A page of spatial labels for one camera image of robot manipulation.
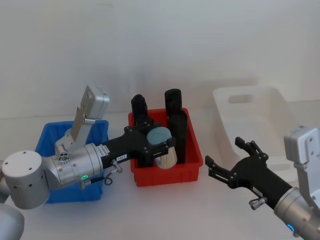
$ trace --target cable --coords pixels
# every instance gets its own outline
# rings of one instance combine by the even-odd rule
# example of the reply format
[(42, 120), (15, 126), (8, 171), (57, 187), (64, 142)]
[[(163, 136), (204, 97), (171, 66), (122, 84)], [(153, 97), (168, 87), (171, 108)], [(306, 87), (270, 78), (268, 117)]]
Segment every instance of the cable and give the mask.
[(99, 182), (99, 181), (102, 181), (102, 180), (104, 180), (104, 179), (105, 179), (104, 176), (96, 177), (96, 178), (91, 179), (91, 180), (90, 180), (90, 183), (91, 183), (91, 184), (94, 184), (94, 183)]
[(104, 185), (110, 186), (114, 181), (109, 177), (112, 174), (112, 171), (109, 172), (104, 178)]

